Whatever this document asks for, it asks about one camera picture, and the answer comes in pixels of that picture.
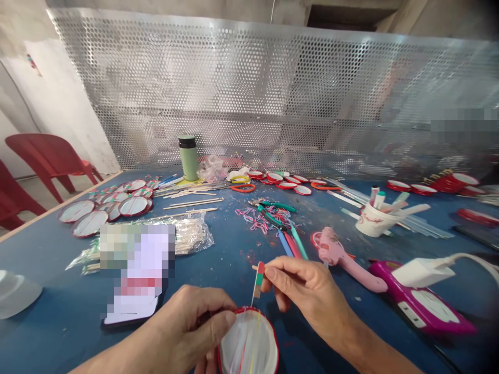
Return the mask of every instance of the pink electronic device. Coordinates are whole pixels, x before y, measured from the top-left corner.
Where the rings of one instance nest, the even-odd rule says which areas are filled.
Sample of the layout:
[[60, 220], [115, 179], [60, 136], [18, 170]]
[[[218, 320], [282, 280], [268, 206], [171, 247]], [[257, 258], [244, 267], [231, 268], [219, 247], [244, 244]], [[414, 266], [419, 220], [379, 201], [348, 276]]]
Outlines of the pink electronic device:
[[429, 288], [402, 286], [392, 275], [402, 264], [395, 261], [377, 261], [369, 271], [388, 285], [387, 293], [398, 307], [422, 332], [432, 335], [446, 333], [472, 334], [476, 328]]

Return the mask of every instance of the green-handled pliers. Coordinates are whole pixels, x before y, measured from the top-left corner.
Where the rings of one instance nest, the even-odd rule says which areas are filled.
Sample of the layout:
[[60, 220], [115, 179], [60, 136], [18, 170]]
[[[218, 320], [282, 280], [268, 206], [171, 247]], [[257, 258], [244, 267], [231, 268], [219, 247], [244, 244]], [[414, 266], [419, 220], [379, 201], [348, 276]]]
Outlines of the green-handled pliers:
[[270, 214], [268, 214], [267, 211], [265, 210], [265, 207], [274, 206], [276, 208], [283, 208], [283, 209], [289, 210], [290, 212], [296, 212], [296, 208], [292, 207], [291, 205], [286, 205], [286, 204], [281, 204], [281, 203], [273, 203], [273, 202], [262, 200], [262, 199], [248, 201], [248, 203], [256, 206], [258, 212], [263, 214], [265, 216], [265, 218], [267, 218], [269, 220], [269, 222], [271, 222], [278, 229], [283, 228], [284, 225], [281, 222], [279, 222], [278, 220], [276, 220], [274, 217], [272, 217]]

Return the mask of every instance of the red plastic chair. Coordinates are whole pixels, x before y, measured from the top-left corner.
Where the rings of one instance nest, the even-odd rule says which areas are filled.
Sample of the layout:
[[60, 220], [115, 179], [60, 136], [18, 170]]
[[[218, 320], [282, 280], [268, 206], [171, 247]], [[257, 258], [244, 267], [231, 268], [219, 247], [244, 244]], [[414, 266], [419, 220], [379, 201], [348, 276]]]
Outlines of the red plastic chair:
[[86, 174], [93, 184], [97, 184], [94, 175], [103, 180], [90, 162], [82, 160], [71, 144], [58, 136], [23, 133], [7, 137], [5, 143], [34, 170], [60, 203], [63, 200], [52, 183], [52, 178], [57, 178], [69, 193], [75, 192], [75, 189], [68, 175]]
[[29, 210], [37, 216], [46, 212], [14, 179], [0, 161], [0, 226], [14, 230], [24, 224], [17, 214]]

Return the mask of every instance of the white plastic container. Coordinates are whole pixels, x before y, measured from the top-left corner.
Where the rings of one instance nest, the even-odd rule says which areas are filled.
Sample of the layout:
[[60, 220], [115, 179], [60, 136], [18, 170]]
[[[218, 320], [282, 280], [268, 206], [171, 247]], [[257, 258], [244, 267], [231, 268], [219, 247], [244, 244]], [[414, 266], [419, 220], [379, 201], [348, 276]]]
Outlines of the white plastic container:
[[0, 319], [7, 319], [29, 307], [42, 287], [22, 275], [0, 270]]
[[386, 213], [381, 213], [379, 210], [374, 209], [371, 204], [367, 204], [360, 214], [360, 218], [355, 224], [357, 230], [361, 233], [371, 236], [379, 237], [386, 230], [390, 229], [397, 222], [400, 222], [405, 217], [392, 216]]

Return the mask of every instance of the plastic bag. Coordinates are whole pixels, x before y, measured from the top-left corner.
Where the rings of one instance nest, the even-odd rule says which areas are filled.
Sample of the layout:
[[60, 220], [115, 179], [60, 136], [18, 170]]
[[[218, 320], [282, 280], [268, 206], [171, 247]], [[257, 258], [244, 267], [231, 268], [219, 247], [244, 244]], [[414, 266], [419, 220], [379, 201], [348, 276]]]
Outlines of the plastic bag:
[[[185, 256], [201, 250], [210, 248], [213, 244], [213, 235], [209, 231], [208, 225], [204, 221], [206, 212], [186, 213], [178, 217], [150, 218], [135, 222], [121, 222], [109, 224], [139, 224], [139, 225], [175, 225], [175, 255]], [[84, 265], [82, 275], [92, 274], [100, 271], [99, 264], [90, 264], [100, 261], [100, 237], [91, 242], [91, 247], [82, 251], [66, 267], [70, 269], [75, 265]]]
[[227, 177], [229, 168], [224, 167], [224, 160], [217, 155], [210, 155], [199, 164], [198, 177], [207, 182], [223, 180]]

